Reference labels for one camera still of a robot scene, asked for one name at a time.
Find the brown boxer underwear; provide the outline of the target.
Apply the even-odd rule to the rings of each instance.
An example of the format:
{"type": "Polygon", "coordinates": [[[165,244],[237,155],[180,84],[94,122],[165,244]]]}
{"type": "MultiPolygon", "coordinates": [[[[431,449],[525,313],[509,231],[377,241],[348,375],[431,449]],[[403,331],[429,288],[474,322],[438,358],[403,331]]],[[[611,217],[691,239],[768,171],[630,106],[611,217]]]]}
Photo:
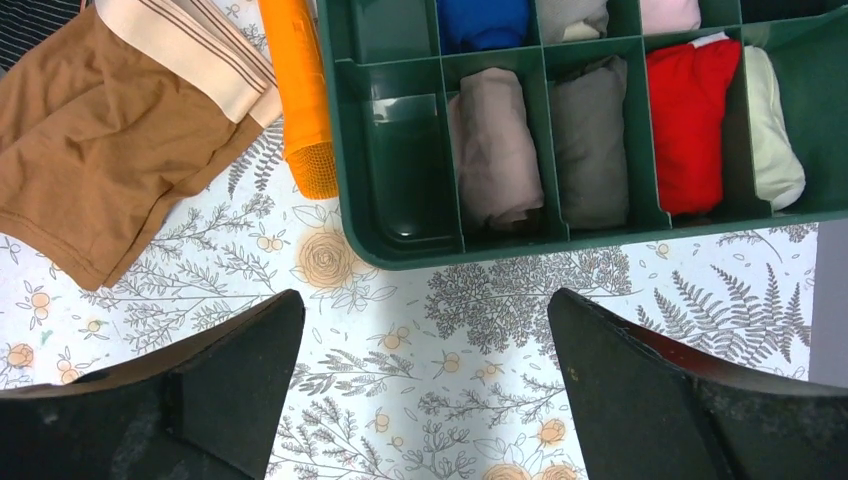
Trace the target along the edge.
{"type": "Polygon", "coordinates": [[[214,3],[97,1],[2,79],[1,230],[111,287],[280,115],[271,63],[214,3]]]}

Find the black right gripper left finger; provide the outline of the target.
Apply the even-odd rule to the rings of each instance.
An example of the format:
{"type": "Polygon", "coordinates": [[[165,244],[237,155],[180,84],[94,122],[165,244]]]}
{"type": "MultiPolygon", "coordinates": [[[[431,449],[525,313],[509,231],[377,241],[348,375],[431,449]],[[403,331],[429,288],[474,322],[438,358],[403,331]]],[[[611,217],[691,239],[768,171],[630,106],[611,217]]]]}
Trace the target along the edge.
{"type": "Polygon", "coordinates": [[[294,290],[66,385],[1,394],[5,479],[261,479],[305,327],[294,290]]]}

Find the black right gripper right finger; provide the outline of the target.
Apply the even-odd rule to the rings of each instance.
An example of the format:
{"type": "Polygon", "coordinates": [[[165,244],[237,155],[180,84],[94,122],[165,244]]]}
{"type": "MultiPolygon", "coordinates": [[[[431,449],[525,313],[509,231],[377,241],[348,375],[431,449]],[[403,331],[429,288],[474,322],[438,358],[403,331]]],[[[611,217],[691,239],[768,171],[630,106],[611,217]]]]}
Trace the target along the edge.
{"type": "Polygon", "coordinates": [[[593,479],[843,479],[847,392],[743,367],[568,290],[548,318],[593,479]]]}

